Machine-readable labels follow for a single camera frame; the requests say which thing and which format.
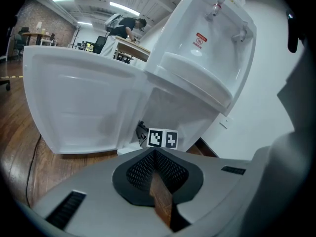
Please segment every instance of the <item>ceiling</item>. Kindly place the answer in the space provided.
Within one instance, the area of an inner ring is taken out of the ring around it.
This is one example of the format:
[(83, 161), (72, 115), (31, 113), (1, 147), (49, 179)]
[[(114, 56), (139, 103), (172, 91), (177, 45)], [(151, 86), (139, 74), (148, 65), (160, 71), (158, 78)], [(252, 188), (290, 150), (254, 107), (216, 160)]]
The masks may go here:
[(60, 16), (76, 25), (77, 21), (92, 23), (99, 30), (104, 29), (104, 22), (113, 14), (120, 13), (124, 16), (136, 17), (125, 10), (110, 6), (110, 1), (124, 5), (140, 13), (139, 17), (145, 18), (147, 27), (145, 32), (169, 15), (180, 0), (73, 0), (53, 2), (52, 0), (38, 0), (54, 10)]

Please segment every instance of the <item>black t-shirt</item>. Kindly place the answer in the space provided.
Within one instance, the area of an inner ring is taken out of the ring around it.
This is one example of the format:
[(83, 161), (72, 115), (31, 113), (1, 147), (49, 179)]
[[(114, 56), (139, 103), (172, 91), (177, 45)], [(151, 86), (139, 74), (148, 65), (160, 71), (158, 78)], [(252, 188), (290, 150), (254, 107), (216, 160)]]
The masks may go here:
[(117, 35), (122, 38), (127, 38), (126, 27), (129, 27), (131, 30), (134, 29), (136, 19), (134, 18), (123, 18), (119, 26), (110, 31), (110, 35)]

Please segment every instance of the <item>water dispenser tap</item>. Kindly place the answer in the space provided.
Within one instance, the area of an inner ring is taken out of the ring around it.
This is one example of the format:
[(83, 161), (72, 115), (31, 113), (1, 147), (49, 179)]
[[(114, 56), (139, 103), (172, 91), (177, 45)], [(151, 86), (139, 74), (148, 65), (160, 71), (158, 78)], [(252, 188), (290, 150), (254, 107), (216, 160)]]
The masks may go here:
[(205, 18), (207, 20), (212, 20), (213, 17), (215, 17), (218, 14), (218, 12), (222, 9), (221, 5), (224, 1), (225, 0), (217, 0), (217, 2), (212, 7), (211, 13), (207, 14)]
[(232, 36), (232, 40), (234, 42), (237, 42), (238, 40), (243, 42), (246, 39), (246, 36), (247, 36), (247, 30), (246, 30), (247, 25), (248, 25), (248, 22), (242, 21), (242, 29), (240, 30), (240, 33), (237, 34), (237, 35)]

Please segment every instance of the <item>wooden floor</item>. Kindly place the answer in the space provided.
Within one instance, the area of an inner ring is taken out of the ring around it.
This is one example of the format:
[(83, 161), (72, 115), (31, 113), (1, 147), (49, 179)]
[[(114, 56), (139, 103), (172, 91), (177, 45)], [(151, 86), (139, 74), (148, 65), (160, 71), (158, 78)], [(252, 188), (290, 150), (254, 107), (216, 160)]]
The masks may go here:
[[(21, 75), (22, 62), (0, 64), (0, 77)], [(10, 91), (5, 90), (5, 85), (0, 86), (0, 170), (15, 199), (27, 204), (28, 198), (32, 207), (48, 190), (81, 168), (117, 157), (116, 151), (86, 155), (53, 154), (45, 141), (39, 140), (40, 133), (28, 108), (23, 79), (10, 81)], [(196, 146), (188, 152), (201, 155)], [(171, 194), (157, 174), (153, 178), (151, 195), (155, 198), (157, 214), (169, 225)]]

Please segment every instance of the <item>brick wall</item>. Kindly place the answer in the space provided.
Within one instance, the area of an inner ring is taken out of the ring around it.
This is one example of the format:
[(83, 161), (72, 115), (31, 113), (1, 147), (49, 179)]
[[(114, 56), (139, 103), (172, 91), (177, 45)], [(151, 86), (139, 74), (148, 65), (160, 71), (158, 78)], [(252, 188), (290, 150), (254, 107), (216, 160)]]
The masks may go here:
[[(71, 42), (76, 29), (75, 26), (41, 3), (35, 0), (26, 0), (11, 34), (9, 56), (11, 56), (14, 46), (14, 35), (22, 27), (29, 27), (30, 32), (36, 32), (39, 21), (42, 22), (41, 27), (45, 28), (45, 32), (49, 32), (49, 35), (55, 34), (58, 46), (67, 47), (67, 44)], [(35, 45), (35, 41), (36, 37), (31, 37), (30, 45)]]

